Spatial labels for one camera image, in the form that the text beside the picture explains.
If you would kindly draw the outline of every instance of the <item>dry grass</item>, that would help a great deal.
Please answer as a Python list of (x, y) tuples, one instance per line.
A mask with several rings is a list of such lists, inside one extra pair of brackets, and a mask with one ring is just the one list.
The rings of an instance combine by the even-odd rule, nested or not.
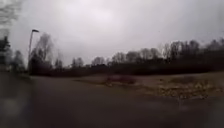
[(204, 99), (222, 95), (224, 72), (170, 76), (91, 76), (80, 81), (122, 87), (143, 94), (177, 99)]

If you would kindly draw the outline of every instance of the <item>wet road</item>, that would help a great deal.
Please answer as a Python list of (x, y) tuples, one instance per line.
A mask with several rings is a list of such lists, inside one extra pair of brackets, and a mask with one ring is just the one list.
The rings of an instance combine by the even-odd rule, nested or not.
[(212, 101), (145, 99), (68, 79), (36, 78), (35, 128), (202, 128)]

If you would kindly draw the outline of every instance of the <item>sky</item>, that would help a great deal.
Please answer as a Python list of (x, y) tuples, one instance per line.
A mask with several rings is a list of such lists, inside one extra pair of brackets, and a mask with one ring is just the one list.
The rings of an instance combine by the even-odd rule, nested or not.
[(42, 33), (51, 35), (65, 65), (82, 57), (161, 48), (173, 41), (224, 37), (223, 0), (25, 0), (10, 28), (13, 50), (26, 57)]

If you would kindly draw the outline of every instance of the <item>treeline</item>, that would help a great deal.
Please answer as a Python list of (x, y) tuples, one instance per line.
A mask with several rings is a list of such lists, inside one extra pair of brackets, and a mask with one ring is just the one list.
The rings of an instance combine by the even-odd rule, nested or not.
[(118, 52), (112, 58), (96, 57), (89, 65), (82, 58), (73, 59), (65, 67), (60, 57), (51, 61), (52, 41), (41, 37), (30, 59), (33, 75), (83, 76), (91, 74), (180, 74), (201, 73), (224, 69), (224, 39), (201, 45), (195, 40), (165, 44), (162, 49), (143, 48), (127, 53)]

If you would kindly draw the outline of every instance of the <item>lamp post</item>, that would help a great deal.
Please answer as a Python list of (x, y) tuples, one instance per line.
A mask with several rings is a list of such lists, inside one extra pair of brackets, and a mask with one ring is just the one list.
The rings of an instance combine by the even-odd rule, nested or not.
[(31, 34), (30, 34), (30, 43), (29, 43), (29, 53), (28, 53), (28, 65), (27, 65), (27, 67), (28, 67), (28, 72), (30, 72), (30, 64), (29, 64), (29, 62), (30, 62), (30, 55), (31, 55), (31, 45), (32, 45), (32, 39), (33, 39), (33, 33), (38, 33), (38, 32), (40, 32), (40, 31), (38, 31), (38, 30), (36, 30), (36, 29), (33, 29), (32, 31), (31, 31)]

